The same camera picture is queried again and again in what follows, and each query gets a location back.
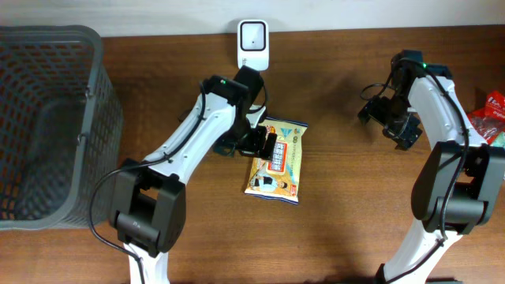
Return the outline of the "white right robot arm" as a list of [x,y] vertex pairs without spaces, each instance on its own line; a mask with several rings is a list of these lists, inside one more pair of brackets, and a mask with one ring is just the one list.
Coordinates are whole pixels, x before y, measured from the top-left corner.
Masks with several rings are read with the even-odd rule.
[[402,50],[380,91],[357,117],[373,120],[398,150],[421,134],[431,153],[411,192],[413,222],[398,251],[380,265],[376,283],[427,283],[445,252],[491,218],[504,176],[504,150],[490,145],[468,119],[451,71]]

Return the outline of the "yellow wet wipes pack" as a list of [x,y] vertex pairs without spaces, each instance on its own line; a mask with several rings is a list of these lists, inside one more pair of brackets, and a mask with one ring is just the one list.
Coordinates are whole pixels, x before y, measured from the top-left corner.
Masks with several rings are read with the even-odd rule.
[[277,139],[271,160],[254,158],[245,194],[298,204],[302,137],[309,127],[300,121],[267,117],[261,124]]

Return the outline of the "teal tissue pack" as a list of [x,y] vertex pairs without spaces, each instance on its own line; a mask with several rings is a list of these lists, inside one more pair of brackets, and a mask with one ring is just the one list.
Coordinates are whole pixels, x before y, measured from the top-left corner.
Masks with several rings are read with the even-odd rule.
[[493,147],[505,148],[505,132],[501,132],[491,143]]

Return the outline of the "red snack bag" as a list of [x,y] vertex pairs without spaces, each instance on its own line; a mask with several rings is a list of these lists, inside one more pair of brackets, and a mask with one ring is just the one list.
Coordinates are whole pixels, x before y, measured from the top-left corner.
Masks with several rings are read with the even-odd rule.
[[498,91],[489,93],[484,107],[469,113],[468,118],[476,131],[491,145],[504,132],[504,95]]

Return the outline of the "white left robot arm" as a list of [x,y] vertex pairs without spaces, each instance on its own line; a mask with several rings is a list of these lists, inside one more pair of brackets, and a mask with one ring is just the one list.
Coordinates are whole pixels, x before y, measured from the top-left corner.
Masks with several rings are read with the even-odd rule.
[[276,136],[261,125],[267,107],[254,105],[264,88],[248,66],[232,79],[204,80],[175,132],[142,161],[127,159],[116,170],[109,222],[129,257],[132,283],[168,281],[168,252],[185,225],[185,188],[209,150],[272,159]]

